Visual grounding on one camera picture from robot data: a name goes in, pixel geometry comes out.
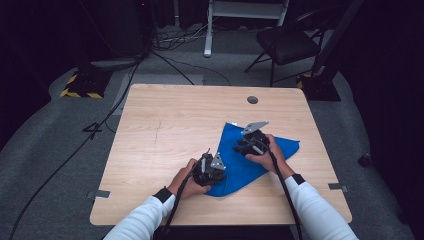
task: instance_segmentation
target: gray carpet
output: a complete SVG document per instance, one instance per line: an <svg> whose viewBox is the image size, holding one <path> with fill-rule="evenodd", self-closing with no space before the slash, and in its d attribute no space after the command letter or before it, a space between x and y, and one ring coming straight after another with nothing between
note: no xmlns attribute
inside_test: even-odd
<svg viewBox="0 0 424 240"><path fill-rule="evenodd" d="M228 80L234 86L267 86L269 64L257 65L249 73L243 73L260 52L254 32L215 34L211 58L203 57L203 48L204 39L200 39L158 53L225 76L173 63L188 76L202 76L204 85L229 85ZM310 64L311 60L306 60L277 67L277 74L291 75L308 69ZM32 194L88 136L81 130L107 115L128 71L113 74L104 99L60 97L73 69L51 85L52 101L26 121L0 153L0 239L8 239L13 223ZM178 75L152 54L141 63L136 74ZM367 134L349 85L340 74L334 83L341 102L309 102L309 105L340 183L350 189L345 193L353 215L350 226L360 239L414 239L409 227L398 220L396 200L379 174L372 167L357 164L357 159L369 150ZM275 87L295 87L295 81L279 82ZM112 115L108 126L115 130L119 119L119 115ZM90 224L92 200L85 197L88 191L98 188L114 139L114 133L105 126L101 130L35 198L14 239L100 239L110 230L108 226Z"/></svg>

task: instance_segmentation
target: chair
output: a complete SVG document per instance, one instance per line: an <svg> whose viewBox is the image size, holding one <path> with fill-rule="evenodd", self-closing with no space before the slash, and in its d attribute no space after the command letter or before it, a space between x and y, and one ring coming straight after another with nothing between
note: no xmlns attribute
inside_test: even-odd
<svg viewBox="0 0 424 240"><path fill-rule="evenodd" d="M321 52L324 35L327 30L333 28L335 21L340 17L342 9L344 9L342 6L333 6L310 11L282 26L259 31L256 34L256 40L263 48L263 52L244 72L247 73L253 65L257 63L271 60L269 85L272 87L274 82L279 82L314 70L316 59ZM305 31L309 30L315 31L315 33L312 36L308 36ZM319 38L318 43L314 41L314 38L317 37ZM269 58L262 59L265 54L267 54ZM311 69L274 80L275 64L285 65L310 57L315 57Z"/></svg>

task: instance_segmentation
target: handheld controller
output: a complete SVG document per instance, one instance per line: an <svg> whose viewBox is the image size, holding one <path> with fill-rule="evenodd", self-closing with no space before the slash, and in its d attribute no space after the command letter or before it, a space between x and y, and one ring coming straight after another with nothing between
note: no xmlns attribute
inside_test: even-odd
<svg viewBox="0 0 424 240"><path fill-rule="evenodd" d="M213 186L224 180L224 171L225 166L219 152L212 157L208 150L202 154L199 163L193 169L193 178L200 186Z"/></svg>
<svg viewBox="0 0 424 240"><path fill-rule="evenodd" d="M269 140L259 129L268 123L268 121L264 121L248 124L241 132L244 138L237 140L239 145L233 147L233 149L243 155L263 155L266 153L269 146Z"/></svg>

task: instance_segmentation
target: black wristband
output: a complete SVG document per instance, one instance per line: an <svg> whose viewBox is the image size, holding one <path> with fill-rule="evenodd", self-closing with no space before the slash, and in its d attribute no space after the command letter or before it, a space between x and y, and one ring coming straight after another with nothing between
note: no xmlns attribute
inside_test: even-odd
<svg viewBox="0 0 424 240"><path fill-rule="evenodd" d="M297 185L300 185L305 182L305 179L303 179L303 177L300 174L295 173L292 175L292 177L296 181Z"/></svg>
<svg viewBox="0 0 424 240"><path fill-rule="evenodd" d="M161 190L159 190L159 192L153 195L153 197L156 197L162 203L165 203L166 200L168 200L168 198L170 198L171 196L172 193L166 187L162 188Z"/></svg>

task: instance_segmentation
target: hazard tape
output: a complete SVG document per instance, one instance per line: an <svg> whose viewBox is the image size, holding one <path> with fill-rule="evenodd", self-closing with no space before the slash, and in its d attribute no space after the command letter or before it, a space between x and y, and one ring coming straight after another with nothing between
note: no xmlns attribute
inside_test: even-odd
<svg viewBox="0 0 424 240"><path fill-rule="evenodd" d="M78 72L75 71L69 78L63 91L60 93L61 97L85 97L85 98L104 98L103 92L87 92L87 91L73 91L72 86L78 81Z"/></svg>

